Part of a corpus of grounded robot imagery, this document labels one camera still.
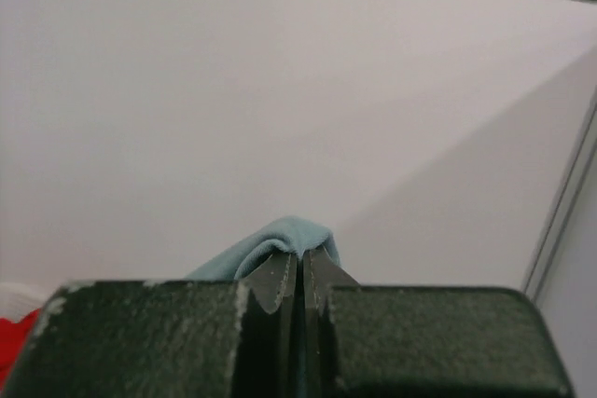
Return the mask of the grey t shirt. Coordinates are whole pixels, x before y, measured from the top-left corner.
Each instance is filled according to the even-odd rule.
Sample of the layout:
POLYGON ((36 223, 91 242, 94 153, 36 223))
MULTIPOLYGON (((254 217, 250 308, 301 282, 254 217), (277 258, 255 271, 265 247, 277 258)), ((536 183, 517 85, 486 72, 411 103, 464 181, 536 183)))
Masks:
POLYGON ((221 254, 190 272, 193 281, 236 281, 256 270, 272 254, 293 254, 298 260, 324 247, 336 266, 340 256, 332 231, 297 216, 279 218, 238 241, 221 254))

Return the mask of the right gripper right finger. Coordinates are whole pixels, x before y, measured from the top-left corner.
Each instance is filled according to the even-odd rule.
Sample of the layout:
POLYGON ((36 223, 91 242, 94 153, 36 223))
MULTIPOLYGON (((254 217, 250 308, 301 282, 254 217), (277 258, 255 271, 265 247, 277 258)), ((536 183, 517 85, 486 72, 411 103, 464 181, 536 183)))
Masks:
POLYGON ((537 307, 502 287, 362 285, 302 261, 308 397, 572 397, 537 307))

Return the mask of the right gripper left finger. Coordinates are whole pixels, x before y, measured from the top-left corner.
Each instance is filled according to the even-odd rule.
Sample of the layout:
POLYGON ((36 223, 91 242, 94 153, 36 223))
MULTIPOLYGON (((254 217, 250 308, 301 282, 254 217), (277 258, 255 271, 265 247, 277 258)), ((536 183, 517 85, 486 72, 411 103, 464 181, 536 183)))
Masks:
POLYGON ((58 289, 6 397, 289 397, 297 259, 239 281, 87 281, 58 289))

